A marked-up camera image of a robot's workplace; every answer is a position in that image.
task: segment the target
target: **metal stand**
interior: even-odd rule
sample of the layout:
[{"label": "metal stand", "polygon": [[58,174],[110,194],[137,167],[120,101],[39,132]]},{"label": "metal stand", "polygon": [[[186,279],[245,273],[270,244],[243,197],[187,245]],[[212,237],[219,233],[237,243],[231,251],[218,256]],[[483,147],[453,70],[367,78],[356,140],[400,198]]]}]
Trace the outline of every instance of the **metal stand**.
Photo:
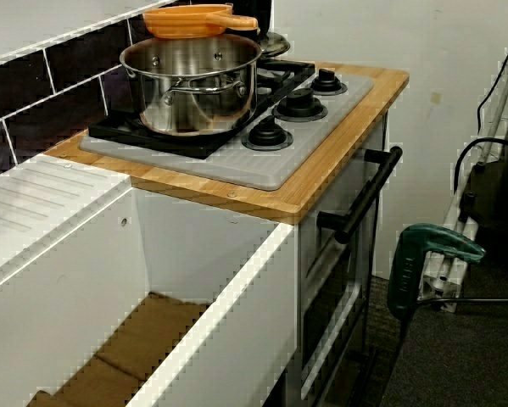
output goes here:
[{"label": "metal stand", "polygon": [[508,157],[474,166],[461,200],[461,216],[508,242]]}]

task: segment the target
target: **black oven handle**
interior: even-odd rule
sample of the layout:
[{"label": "black oven handle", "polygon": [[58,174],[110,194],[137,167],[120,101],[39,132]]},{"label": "black oven handle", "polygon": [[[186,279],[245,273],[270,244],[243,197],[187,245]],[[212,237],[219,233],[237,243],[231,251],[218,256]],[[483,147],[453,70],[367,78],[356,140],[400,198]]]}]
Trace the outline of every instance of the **black oven handle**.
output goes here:
[{"label": "black oven handle", "polygon": [[380,164],[377,173],[361,189],[346,215],[320,212],[316,218],[317,226],[335,231],[335,240],[341,244],[348,244],[402,155],[403,150],[400,147],[392,147],[389,152],[366,150],[364,160]]}]

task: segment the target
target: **white wall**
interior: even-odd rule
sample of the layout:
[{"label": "white wall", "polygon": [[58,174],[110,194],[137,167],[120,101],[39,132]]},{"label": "white wall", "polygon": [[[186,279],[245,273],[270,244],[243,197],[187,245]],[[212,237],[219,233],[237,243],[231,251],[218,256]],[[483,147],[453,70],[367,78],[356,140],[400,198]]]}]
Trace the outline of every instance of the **white wall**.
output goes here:
[{"label": "white wall", "polygon": [[444,221],[455,161],[508,50],[508,0],[276,0],[273,21],[290,58],[410,72],[389,113],[404,157],[382,195],[375,275],[388,278],[400,232]]},{"label": "white wall", "polygon": [[0,64],[175,0],[0,0]]}]

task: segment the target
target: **pot lid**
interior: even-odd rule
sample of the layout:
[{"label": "pot lid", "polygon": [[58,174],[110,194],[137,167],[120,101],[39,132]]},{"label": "pot lid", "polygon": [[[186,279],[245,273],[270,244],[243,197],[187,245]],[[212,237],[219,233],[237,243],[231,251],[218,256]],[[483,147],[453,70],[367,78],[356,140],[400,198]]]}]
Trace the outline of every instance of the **pot lid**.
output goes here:
[{"label": "pot lid", "polygon": [[263,51],[262,58],[274,58],[278,55],[286,53],[291,48],[289,42],[275,32],[267,32],[265,38],[260,41],[261,50]]}]

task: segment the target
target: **black burner grate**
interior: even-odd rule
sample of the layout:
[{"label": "black burner grate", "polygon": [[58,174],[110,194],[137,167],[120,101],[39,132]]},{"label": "black burner grate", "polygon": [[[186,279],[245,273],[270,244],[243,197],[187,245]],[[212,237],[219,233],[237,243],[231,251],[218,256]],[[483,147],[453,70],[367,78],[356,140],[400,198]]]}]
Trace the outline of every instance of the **black burner grate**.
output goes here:
[{"label": "black burner grate", "polygon": [[270,106],[280,101],[315,73],[314,64],[300,62],[267,59],[260,60],[257,66],[260,68],[258,86],[270,88],[271,91],[258,93],[258,105],[254,115],[247,123],[233,131],[198,137],[166,136],[150,131],[143,126],[138,114],[111,110],[106,118],[88,126],[89,135],[93,138],[129,146],[195,159],[207,159],[218,148],[236,136],[249,122],[259,117]]}]

